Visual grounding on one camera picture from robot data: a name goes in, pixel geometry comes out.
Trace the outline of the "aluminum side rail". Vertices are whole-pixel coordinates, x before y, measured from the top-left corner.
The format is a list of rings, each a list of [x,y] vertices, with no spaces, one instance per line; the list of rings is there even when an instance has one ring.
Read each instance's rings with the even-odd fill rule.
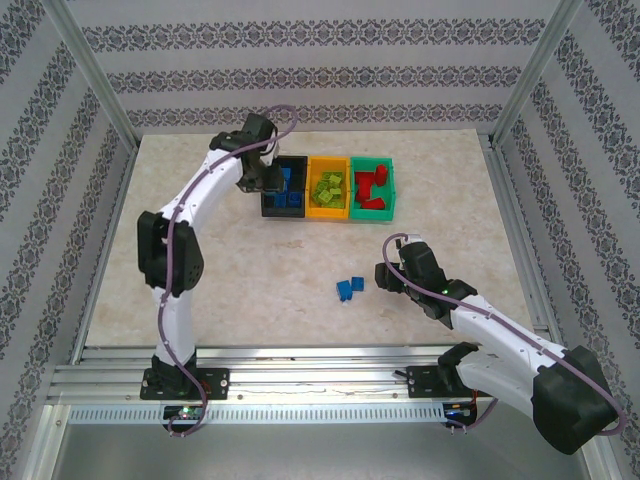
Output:
[[[67,362],[71,365],[78,364],[83,355],[138,153],[139,147],[135,147],[118,171],[115,190],[107,196],[108,209],[99,229],[100,236],[95,241],[91,238],[93,242],[90,247],[96,246],[97,250],[89,276],[86,278],[78,320],[74,324],[74,335],[67,357]]]
[[[533,329],[547,340],[563,344],[551,300],[545,288],[525,218],[501,153],[488,135],[478,135],[506,235],[521,282]]]

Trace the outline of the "aluminum frame post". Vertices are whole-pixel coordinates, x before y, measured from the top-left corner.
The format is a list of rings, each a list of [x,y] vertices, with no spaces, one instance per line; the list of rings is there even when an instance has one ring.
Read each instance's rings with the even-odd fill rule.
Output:
[[[496,150],[501,146],[510,129],[517,120],[530,93],[550,61],[554,50],[569,28],[576,13],[585,0],[559,0],[549,22],[541,33],[540,39],[527,61],[513,92],[509,96],[504,108],[489,134],[489,143]]]
[[[129,152],[137,152],[139,136],[121,105],[109,79],[100,66],[80,25],[75,20],[66,0],[40,0],[47,15],[74,57],[89,86],[104,108],[111,124]]]

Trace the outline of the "sheet metal shelf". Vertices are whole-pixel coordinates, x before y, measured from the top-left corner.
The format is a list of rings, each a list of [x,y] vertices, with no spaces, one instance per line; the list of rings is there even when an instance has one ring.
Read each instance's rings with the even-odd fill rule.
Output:
[[[564,455],[499,407],[473,431],[437,423],[244,424],[173,439],[143,408],[43,413],[23,480],[624,480],[603,439]]]

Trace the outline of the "yellow plastic bin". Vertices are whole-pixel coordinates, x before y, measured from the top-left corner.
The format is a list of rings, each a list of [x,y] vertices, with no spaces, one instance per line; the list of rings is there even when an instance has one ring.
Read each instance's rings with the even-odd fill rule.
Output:
[[[346,196],[341,195],[339,199],[343,200],[345,207],[343,209],[316,207],[311,197],[314,194],[316,184],[321,180],[321,176],[326,171],[342,172],[345,182],[349,187],[349,193]],[[305,188],[305,215],[307,218],[314,220],[331,220],[346,221],[349,218],[349,209],[351,201],[351,161],[349,157],[340,156],[311,156],[307,164],[307,178]]]

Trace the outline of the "aluminum base rail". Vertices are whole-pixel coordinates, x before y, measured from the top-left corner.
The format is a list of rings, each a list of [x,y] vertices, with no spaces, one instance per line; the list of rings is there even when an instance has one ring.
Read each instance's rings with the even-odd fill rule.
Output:
[[[231,404],[406,403],[396,371],[431,365],[449,345],[357,347],[201,347],[202,367],[230,372]],[[151,347],[97,347],[55,368],[51,405],[137,404]]]

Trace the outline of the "black plastic bin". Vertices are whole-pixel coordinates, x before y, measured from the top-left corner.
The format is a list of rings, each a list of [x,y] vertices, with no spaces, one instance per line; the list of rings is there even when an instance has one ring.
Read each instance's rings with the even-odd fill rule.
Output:
[[[304,218],[305,217],[305,188],[306,188],[306,177],[307,177],[307,156],[291,156],[291,155],[283,155],[274,160],[274,163],[279,165],[281,168],[290,168],[291,169],[291,179],[288,181],[291,183],[291,191],[287,193],[278,193],[278,194],[287,194],[289,197],[290,192],[300,192],[303,194],[302,206],[300,208],[290,208],[289,205],[286,208],[266,208],[264,204],[264,200],[266,196],[275,196],[277,194],[270,193],[261,195],[261,215],[263,217],[271,217],[271,218]]]

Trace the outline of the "green plastic bin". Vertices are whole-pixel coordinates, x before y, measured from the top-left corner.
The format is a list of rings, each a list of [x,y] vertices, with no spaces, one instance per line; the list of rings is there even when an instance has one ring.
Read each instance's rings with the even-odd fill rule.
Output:
[[[367,222],[391,222],[394,218],[396,204],[396,186],[393,161],[384,157],[351,157],[351,201],[349,217],[353,220]],[[358,185],[355,183],[354,173],[358,171],[374,172],[379,164],[385,164],[389,170],[387,183],[378,187],[372,184],[371,198],[383,198],[386,203],[385,210],[366,210],[356,208],[354,198],[356,197]]]

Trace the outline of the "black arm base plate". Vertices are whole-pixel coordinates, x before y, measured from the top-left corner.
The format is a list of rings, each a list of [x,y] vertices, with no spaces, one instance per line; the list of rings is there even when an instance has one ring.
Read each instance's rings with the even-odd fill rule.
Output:
[[[197,368],[192,372],[208,400],[226,400],[230,371],[223,368]],[[144,371],[140,387],[142,400],[196,401],[202,395],[180,369],[170,369],[166,375],[152,368]]]
[[[454,367],[408,366],[396,370],[407,385],[410,398],[471,398],[473,390],[463,384]]]

